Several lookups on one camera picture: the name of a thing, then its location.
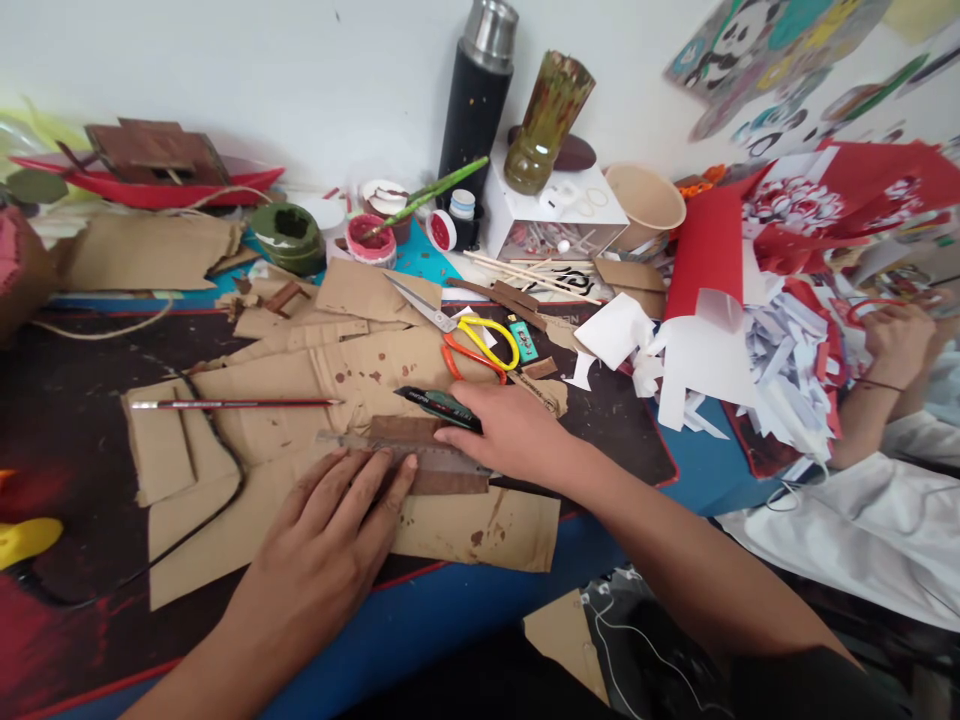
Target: bracelet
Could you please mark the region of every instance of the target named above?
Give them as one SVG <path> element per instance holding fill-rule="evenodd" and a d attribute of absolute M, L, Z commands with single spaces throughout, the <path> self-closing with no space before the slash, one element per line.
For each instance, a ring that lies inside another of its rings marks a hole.
<path fill-rule="evenodd" d="M 893 385 L 885 385 L 884 383 L 878 383 L 876 380 L 870 380 L 868 378 L 861 378 L 860 382 L 869 383 L 870 385 L 876 385 L 877 387 L 886 388 L 887 390 L 893 390 L 894 392 L 899 392 L 899 393 L 904 392 L 902 388 L 894 387 Z"/>

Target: orange-handled scissors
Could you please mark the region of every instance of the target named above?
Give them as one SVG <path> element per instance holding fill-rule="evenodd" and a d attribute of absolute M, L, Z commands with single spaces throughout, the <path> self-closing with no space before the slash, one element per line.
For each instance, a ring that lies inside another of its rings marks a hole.
<path fill-rule="evenodd" d="M 427 318 L 430 322 L 437 326 L 440 329 L 440 332 L 443 333 L 443 341 L 446 343 L 440 352 L 443 354 L 443 360 L 447 364 L 447 368 L 450 370 L 450 373 L 457 379 L 463 380 L 463 375 L 460 373 L 460 370 L 457 368 L 456 363 L 453 361 L 452 350 L 456 350 L 461 355 L 466 355 L 471 360 L 475 360 L 481 365 L 486 365 L 488 368 L 497 373 L 497 376 L 500 378 L 500 384 L 507 384 L 507 371 L 513 370 L 520 362 L 520 348 L 517 347 L 517 341 L 513 339 L 513 335 L 510 334 L 510 331 L 507 330 L 503 325 L 493 320 L 487 320 L 486 318 L 478 318 L 466 315 L 464 317 L 454 319 L 446 315 L 443 310 L 438 307 L 434 307 L 422 297 L 413 292 L 410 288 L 404 285 L 401 282 L 394 280 L 392 277 L 387 276 L 387 280 L 393 283 L 393 286 L 397 288 L 397 291 L 406 298 L 413 307 L 420 311 L 420 313 Z M 510 346 L 510 350 L 513 352 L 513 358 L 509 363 L 504 363 L 500 358 L 494 355 L 493 351 L 487 347 L 486 343 L 483 342 L 476 332 L 474 332 L 472 325 L 480 325 L 482 327 L 490 328 L 491 330 L 496 330 L 498 333 L 503 335 L 507 340 L 507 344 Z M 467 337 L 473 340 L 474 344 L 480 349 L 480 352 L 483 355 L 478 355 L 475 352 L 468 350 L 458 343 L 453 337 L 453 331 L 459 328 L 463 330 Z"/>

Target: paintbrush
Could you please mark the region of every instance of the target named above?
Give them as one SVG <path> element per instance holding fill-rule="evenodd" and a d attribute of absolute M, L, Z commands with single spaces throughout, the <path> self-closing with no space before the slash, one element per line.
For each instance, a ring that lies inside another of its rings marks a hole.
<path fill-rule="evenodd" d="M 344 400 L 144 400 L 130 403 L 131 410 L 234 410 L 237 408 L 330 407 Z"/>
<path fill-rule="evenodd" d="M 440 178 L 435 183 L 431 185 L 427 185 L 425 188 L 421 188 L 420 190 L 417 190 L 417 192 L 413 193 L 413 195 L 407 198 L 407 206 L 403 210 L 398 212 L 396 215 L 391 215 L 390 217 L 388 217 L 386 220 L 383 221 L 382 225 L 377 225 L 376 227 L 371 228 L 370 230 L 365 232 L 363 235 L 360 236 L 357 242 L 362 243 L 365 240 L 369 240 L 372 237 L 376 237 L 377 235 L 382 233 L 384 230 L 386 230 L 388 227 L 392 225 L 396 225 L 398 222 L 408 218 L 410 215 L 416 212 L 417 209 L 420 208 L 422 205 L 425 205 L 426 203 L 435 199 L 438 195 L 442 195 L 443 193 L 445 193 L 447 190 L 452 188 L 457 183 L 470 177 L 477 170 L 479 170 L 484 165 L 486 165 L 488 162 L 490 162 L 489 156 L 484 155 L 479 160 L 474 160 L 469 165 L 464 165 L 459 170 L 454 170 L 452 173 L 450 173 L 446 177 Z"/>

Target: silver thermos lid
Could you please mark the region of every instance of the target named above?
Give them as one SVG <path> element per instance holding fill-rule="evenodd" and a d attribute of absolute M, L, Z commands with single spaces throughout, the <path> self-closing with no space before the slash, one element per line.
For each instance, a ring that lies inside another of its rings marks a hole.
<path fill-rule="evenodd" d="M 460 47 L 477 65 L 490 72 L 513 72 L 513 41 L 520 16 L 500 0 L 473 0 Z"/>

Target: thermos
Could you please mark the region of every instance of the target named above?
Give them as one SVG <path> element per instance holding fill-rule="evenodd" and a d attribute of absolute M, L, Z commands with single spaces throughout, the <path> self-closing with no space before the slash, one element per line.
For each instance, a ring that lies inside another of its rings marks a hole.
<path fill-rule="evenodd" d="M 519 18 L 505 2 L 473 0 L 457 43 L 437 177 L 490 154 L 513 78 L 513 41 Z M 489 165 L 456 188 L 482 197 L 488 169 Z M 453 189 L 441 198 L 443 207 L 449 205 L 452 193 Z"/>

